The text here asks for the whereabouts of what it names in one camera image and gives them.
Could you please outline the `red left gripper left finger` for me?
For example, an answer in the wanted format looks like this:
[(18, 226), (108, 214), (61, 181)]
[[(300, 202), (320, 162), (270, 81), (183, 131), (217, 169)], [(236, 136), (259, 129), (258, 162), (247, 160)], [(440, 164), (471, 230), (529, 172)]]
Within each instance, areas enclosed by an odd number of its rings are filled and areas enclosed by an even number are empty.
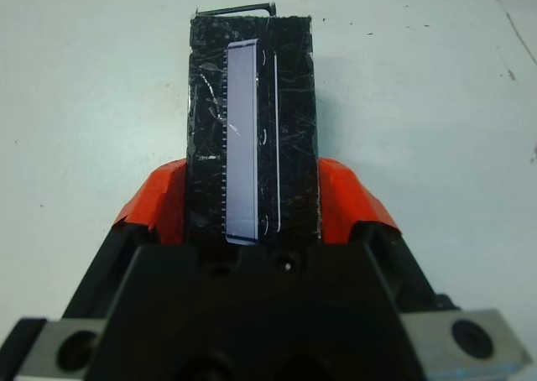
[(183, 243), (187, 161), (154, 170), (113, 222), (63, 314), (102, 319), (112, 307), (138, 247)]

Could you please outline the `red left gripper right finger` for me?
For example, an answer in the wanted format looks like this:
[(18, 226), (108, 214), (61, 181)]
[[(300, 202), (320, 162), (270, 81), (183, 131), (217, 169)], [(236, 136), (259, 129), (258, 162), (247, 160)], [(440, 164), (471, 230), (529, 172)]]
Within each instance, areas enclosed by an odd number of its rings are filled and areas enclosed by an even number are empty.
[(320, 158), (321, 234), (325, 243), (364, 241), (402, 311), (433, 311), (437, 294), (382, 202), (344, 164)]

